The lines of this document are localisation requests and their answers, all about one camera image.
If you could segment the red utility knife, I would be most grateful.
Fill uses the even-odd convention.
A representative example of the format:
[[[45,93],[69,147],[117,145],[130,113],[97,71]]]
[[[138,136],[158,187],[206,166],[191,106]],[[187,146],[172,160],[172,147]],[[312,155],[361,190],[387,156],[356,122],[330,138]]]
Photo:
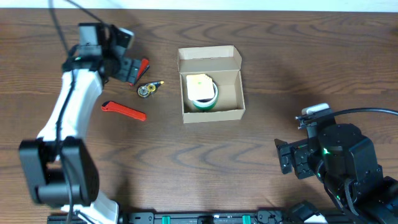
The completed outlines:
[[[145,113],[134,110],[127,106],[121,105],[114,101],[104,102],[101,106],[101,109],[103,111],[109,111],[109,112],[123,114],[125,116],[131,117],[131,118],[134,118],[134,119],[137,119],[140,121],[145,121],[147,119],[147,115]]]

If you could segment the yellow sticky note pad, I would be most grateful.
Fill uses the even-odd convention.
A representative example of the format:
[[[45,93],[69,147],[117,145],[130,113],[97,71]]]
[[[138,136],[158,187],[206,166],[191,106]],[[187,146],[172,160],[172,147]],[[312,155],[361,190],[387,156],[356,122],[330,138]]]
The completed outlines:
[[[206,100],[214,97],[213,80],[207,74],[187,75],[187,95],[188,99]]]

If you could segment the green tape roll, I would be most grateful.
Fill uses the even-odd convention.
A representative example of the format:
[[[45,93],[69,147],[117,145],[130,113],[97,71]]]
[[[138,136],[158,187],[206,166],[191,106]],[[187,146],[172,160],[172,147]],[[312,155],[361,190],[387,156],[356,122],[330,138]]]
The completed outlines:
[[[197,109],[203,110],[203,111],[208,111],[215,107],[217,101],[218,101],[218,98],[214,97],[214,98],[206,99],[206,100],[193,100],[192,103]]]

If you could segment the brown cardboard box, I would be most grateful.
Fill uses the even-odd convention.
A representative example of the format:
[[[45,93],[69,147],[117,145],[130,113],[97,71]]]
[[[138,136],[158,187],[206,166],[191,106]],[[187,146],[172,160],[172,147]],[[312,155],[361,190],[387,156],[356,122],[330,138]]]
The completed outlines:
[[[237,120],[243,117],[245,102],[241,78],[242,57],[233,45],[191,47],[178,50],[183,122]],[[197,109],[187,95],[187,75],[207,74],[216,83],[218,101],[208,111]]]

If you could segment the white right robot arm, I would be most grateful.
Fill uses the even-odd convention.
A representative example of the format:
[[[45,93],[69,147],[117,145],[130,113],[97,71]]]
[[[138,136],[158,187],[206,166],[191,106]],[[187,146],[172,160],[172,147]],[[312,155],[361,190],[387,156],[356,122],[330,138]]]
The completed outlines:
[[[315,176],[338,210],[355,223],[397,223],[397,180],[383,174],[373,142],[353,124],[332,124],[312,137],[275,140],[283,174]]]

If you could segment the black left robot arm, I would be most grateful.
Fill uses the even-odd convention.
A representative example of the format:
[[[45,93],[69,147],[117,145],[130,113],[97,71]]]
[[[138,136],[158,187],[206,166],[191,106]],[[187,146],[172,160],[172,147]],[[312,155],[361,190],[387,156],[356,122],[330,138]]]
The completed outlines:
[[[91,113],[110,77],[135,84],[149,67],[125,56],[134,33],[114,25],[81,23],[80,40],[62,64],[62,89],[47,124],[23,140],[19,158],[34,203],[58,207],[87,223],[119,223],[120,209],[100,191],[98,170],[85,146]]]

